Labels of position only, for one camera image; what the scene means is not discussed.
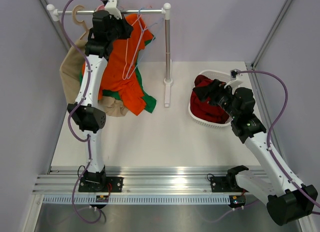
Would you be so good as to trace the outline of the dark red t shirt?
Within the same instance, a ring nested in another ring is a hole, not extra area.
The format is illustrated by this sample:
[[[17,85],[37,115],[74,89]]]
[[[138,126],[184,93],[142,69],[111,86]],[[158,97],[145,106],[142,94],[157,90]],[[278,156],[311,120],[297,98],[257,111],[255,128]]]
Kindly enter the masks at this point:
[[[190,110],[194,116],[212,123],[225,124],[230,118],[219,106],[209,105],[208,100],[199,101],[194,92],[191,93]]]

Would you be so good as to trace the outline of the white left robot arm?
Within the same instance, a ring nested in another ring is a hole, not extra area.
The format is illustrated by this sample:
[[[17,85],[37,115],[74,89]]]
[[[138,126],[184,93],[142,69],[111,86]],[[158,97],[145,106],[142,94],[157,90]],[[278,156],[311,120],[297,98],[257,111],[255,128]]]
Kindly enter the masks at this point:
[[[111,191],[102,157],[102,129],[106,113],[98,104],[98,94],[103,73],[118,39],[128,39],[133,27],[120,12],[99,10],[93,13],[93,27],[82,54],[85,59],[84,74],[79,93],[73,104],[68,104],[68,121],[74,121],[83,132],[87,143],[88,163],[76,183],[79,192]]]

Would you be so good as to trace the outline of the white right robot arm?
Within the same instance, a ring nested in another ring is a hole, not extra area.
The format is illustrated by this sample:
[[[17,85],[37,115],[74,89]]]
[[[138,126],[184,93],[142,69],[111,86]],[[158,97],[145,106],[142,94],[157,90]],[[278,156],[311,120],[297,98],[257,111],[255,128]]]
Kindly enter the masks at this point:
[[[219,106],[232,118],[233,133],[254,154],[270,180],[266,183],[247,167],[238,166],[228,170],[227,187],[253,194],[279,226],[312,214],[318,192],[294,174],[270,142],[266,128],[254,114],[256,101],[252,90],[233,90],[215,79],[209,85],[194,87],[193,92],[199,101]]]

